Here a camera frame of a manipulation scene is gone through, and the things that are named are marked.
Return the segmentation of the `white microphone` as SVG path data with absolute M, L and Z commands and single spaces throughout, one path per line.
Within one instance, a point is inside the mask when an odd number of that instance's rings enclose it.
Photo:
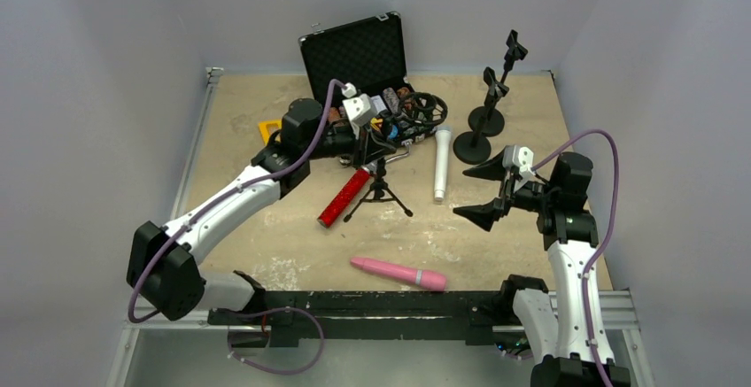
M 435 202 L 442 203 L 445 200 L 448 161 L 453 133 L 449 127 L 441 126 L 436 130 L 434 137 L 436 139 L 437 148 L 435 159 L 433 199 Z

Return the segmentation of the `black poker chip case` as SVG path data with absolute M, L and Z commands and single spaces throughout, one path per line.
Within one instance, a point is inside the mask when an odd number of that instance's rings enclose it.
M 325 102 L 332 79 L 380 96 L 395 110 L 397 96 L 416 92 L 407 79 L 402 19 L 386 12 L 299 38 L 313 97 Z

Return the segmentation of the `far black round-base stand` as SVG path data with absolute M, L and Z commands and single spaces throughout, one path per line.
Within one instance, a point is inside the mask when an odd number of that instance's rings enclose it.
M 468 125 L 472 130 L 477 130 L 480 122 L 484 122 L 480 132 L 486 137 L 499 135 L 503 131 L 505 118 L 497 109 L 497 105 L 509 92 L 505 80 L 513 70 L 515 63 L 524 60 L 529 53 L 527 48 L 519 43 L 518 32 L 514 29 L 509 31 L 506 46 L 507 51 L 504 56 L 503 73 L 500 79 L 497 78 L 495 70 L 490 66 L 484 69 L 483 81 L 487 86 L 484 103 L 482 106 L 476 107 L 468 116 Z

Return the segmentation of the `white playing card box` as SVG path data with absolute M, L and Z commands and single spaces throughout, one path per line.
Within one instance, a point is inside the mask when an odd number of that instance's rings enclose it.
M 383 99 L 380 96 L 372 96 L 370 98 L 370 101 L 377 113 L 384 112 L 388 109 L 386 103 L 383 101 Z

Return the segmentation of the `black tripod microphone stand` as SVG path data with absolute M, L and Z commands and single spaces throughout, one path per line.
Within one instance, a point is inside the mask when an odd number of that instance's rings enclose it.
M 343 222 L 350 221 L 364 204 L 394 203 L 405 216 L 409 218 L 414 216 L 413 211 L 392 191 L 386 179 L 387 168 L 391 162 L 407 157 L 413 144 L 435 134 L 445 122 L 447 115 L 448 106 L 442 98 L 427 92 L 413 91 L 397 96 L 394 111 L 388 109 L 377 115 L 377 117 L 395 117 L 399 121 L 399 132 L 380 133 L 372 128 L 368 132 L 381 134 L 383 138 L 394 142 L 397 150 L 391 155 L 369 163 L 375 166 L 375 171 L 368 179 L 368 189 L 362 197 L 351 202 L 352 208 L 344 216 Z

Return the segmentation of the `aluminium corner rail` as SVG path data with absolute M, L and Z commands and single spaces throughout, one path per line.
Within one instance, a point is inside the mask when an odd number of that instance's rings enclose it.
M 197 164 L 199 148 L 203 141 L 205 124 L 212 109 L 213 101 L 219 87 L 221 77 L 225 74 L 225 69 L 219 66 L 208 66 L 206 69 L 206 82 L 204 94 L 199 101 L 199 112 L 197 123 L 193 129 L 193 134 L 189 142 L 188 153 L 182 170 L 182 175 L 177 187 L 170 219 L 175 219 L 184 214 L 185 207 L 190 195 L 191 179 Z

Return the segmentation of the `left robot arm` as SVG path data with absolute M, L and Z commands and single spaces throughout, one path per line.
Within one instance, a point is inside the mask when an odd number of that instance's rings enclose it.
M 194 310 L 260 312 L 265 292 L 250 275 L 204 272 L 200 265 L 212 250 L 255 213 L 284 199 L 311 173 L 313 159 L 351 157 L 361 164 L 396 150 L 394 117 L 367 108 L 364 96 L 341 101 L 354 120 L 331 121 L 334 107 L 312 98 L 293 101 L 281 126 L 251 162 L 220 191 L 184 215 L 159 225 L 146 221 L 136 229 L 126 272 L 135 302 L 146 299 L 153 315 L 177 321 Z

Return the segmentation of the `pink microphone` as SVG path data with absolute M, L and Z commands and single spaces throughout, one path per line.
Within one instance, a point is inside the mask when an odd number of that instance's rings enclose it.
M 366 273 L 409 283 L 425 290 L 444 291 L 447 285 L 447 279 L 444 275 L 427 269 L 405 267 L 363 257 L 350 258 L 350 264 Z

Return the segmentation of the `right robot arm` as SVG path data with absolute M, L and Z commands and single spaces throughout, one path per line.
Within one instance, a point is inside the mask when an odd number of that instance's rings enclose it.
M 585 210 L 593 163 L 571 146 L 589 135 L 604 137 L 613 159 L 608 228 L 600 237 Z M 464 175 L 500 184 L 485 205 L 454 208 L 454 213 L 489 231 L 513 209 L 535 213 L 556 285 L 556 307 L 533 281 L 508 277 L 514 286 L 511 310 L 523 326 L 531 357 L 532 386 L 629 386 L 628 368 L 616 363 L 601 315 L 596 263 L 613 235 L 620 182 L 615 139 L 601 128 L 582 131 L 545 157 L 508 145 L 495 157 L 464 170 Z

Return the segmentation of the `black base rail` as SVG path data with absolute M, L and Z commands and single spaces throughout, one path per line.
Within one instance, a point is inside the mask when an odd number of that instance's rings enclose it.
M 260 328 L 272 347 L 303 339 L 462 341 L 522 354 L 530 348 L 500 290 L 269 291 L 247 315 L 212 310 L 211 325 Z

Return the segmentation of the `near black round-base stand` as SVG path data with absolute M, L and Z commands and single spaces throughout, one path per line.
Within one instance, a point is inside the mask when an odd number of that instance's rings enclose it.
M 461 162 L 477 165 L 490 157 L 492 150 L 490 137 L 486 137 L 480 132 L 483 124 L 484 122 L 481 121 L 477 130 L 469 128 L 469 131 L 458 135 L 454 140 L 453 152 Z

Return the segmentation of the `red glitter microphone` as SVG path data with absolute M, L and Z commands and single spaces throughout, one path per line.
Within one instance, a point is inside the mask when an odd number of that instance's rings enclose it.
M 330 228 L 348 205 L 357 197 L 375 170 L 373 164 L 358 168 L 320 213 L 317 218 L 319 224 L 324 228 Z

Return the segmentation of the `black round-base stand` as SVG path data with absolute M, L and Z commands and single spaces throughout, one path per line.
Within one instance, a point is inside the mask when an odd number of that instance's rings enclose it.
M 480 122 L 484 122 L 480 132 L 486 137 L 499 135 L 503 131 L 505 118 L 497 109 L 497 105 L 509 92 L 505 80 L 513 70 L 515 63 L 524 60 L 529 53 L 527 48 L 519 43 L 518 32 L 514 29 L 509 31 L 506 46 L 507 51 L 504 56 L 503 73 L 500 79 L 497 78 L 495 70 L 490 66 L 484 69 L 483 81 L 487 86 L 484 103 L 482 106 L 476 107 L 468 116 L 468 125 L 472 130 L 477 130 Z
M 483 124 L 484 122 L 481 121 L 477 130 L 469 128 L 469 131 L 458 135 L 454 140 L 453 152 L 461 162 L 477 165 L 490 157 L 492 150 L 490 137 L 486 137 L 480 132 Z

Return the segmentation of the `yellow triangular plastic frame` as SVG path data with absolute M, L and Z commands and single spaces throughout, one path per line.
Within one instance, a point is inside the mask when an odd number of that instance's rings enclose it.
M 259 132 L 262 142 L 268 145 L 270 142 L 277 142 L 278 131 L 282 127 L 282 121 L 278 120 L 264 120 L 258 124 Z

